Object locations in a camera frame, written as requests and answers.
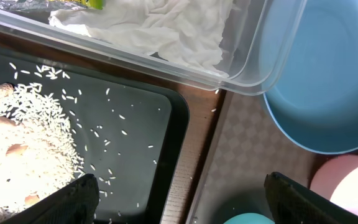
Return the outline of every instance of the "black plastic object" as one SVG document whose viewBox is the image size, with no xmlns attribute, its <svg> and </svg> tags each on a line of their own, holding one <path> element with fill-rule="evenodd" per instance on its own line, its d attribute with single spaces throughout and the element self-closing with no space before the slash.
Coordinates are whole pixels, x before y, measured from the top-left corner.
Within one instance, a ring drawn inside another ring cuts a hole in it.
<svg viewBox="0 0 358 224">
<path fill-rule="evenodd" d="M 17 80 L 9 62 L 19 72 Z M 36 65 L 62 69 L 70 79 L 62 78 L 62 72 L 56 80 L 47 78 L 48 72 L 40 78 L 34 75 Z M 113 222 L 160 223 L 189 120 L 187 104 L 178 93 L 0 48 L 0 84 L 6 82 L 41 83 L 41 94 L 54 93 L 60 99 L 76 131 L 73 137 L 85 158 L 84 171 L 111 183 L 98 181 L 108 196 L 99 195 L 95 224 L 110 218 Z M 77 97 L 77 104 L 62 100 L 62 89 L 66 96 Z"/>
<path fill-rule="evenodd" d="M 98 181 L 86 174 L 1 224 L 91 224 L 98 203 Z"/>
<path fill-rule="evenodd" d="M 358 224 L 358 216 L 279 172 L 266 176 L 266 198 L 276 224 Z"/>
</svg>

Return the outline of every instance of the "clear plastic container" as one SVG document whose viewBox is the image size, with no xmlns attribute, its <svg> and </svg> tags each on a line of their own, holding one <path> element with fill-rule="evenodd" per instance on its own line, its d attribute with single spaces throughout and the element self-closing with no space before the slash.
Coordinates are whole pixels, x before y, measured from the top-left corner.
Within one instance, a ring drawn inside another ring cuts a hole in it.
<svg viewBox="0 0 358 224">
<path fill-rule="evenodd" d="M 48 13 L 14 14 L 0 10 L 0 32 L 205 90 L 222 88 L 244 95 L 259 95 L 271 88 L 280 77 L 306 2 L 234 0 L 220 45 L 223 60 L 215 66 L 229 74 L 229 78 L 120 50 L 109 43 L 52 27 L 47 24 Z M 277 34 L 264 37 L 264 30 L 272 27 Z M 272 53 L 265 59 L 268 62 L 263 62 L 266 41 L 273 45 L 269 46 L 273 49 L 267 49 Z"/>
</svg>

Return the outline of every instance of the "wooden surface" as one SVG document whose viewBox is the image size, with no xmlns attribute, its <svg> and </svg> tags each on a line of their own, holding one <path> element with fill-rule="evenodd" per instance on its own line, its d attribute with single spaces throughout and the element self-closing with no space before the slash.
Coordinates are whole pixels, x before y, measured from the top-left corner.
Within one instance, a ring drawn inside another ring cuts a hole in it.
<svg viewBox="0 0 358 224">
<path fill-rule="evenodd" d="M 150 75 L 90 60 L 2 33 L 0 33 L 0 46 L 41 58 L 69 63 L 114 76 L 162 86 L 182 94 L 190 109 L 190 122 L 163 214 L 162 223 L 183 223 L 185 221 L 198 178 L 201 174 L 202 165 L 212 140 L 219 111 L 223 103 L 224 95 L 226 94 L 225 91 L 219 91 L 218 94 L 215 94 L 213 91 L 204 91 L 151 77 Z M 211 110 L 215 108 L 217 108 L 217 110 L 214 113 L 211 112 Z"/>
</svg>

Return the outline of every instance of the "patterned tablecloth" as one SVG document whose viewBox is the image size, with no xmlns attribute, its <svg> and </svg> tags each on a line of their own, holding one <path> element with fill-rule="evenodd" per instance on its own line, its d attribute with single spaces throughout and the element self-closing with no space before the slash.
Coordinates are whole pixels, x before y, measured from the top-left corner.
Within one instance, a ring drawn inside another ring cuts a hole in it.
<svg viewBox="0 0 358 224">
<path fill-rule="evenodd" d="M 260 106 L 260 98 L 228 93 L 213 157 L 204 168 L 188 223 L 222 224 L 247 212 L 271 218 L 265 199 L 265 176 L 281 172 L 307 185 L 315 154 L 287 139 Z"/>
</svg>

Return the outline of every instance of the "plastic bag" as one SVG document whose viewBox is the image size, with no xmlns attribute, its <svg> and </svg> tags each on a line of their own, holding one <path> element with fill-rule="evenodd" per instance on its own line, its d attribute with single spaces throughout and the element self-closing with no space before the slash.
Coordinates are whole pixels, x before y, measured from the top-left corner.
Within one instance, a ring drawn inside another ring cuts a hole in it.
<svg viewBox="0 0 358 224">
<path fill-rule="evenodd" d="M 58 9 L 103 8 L 103 0 L 0 0 L 0 9 L 6 11 L 54 11 Z"/>
</svg>

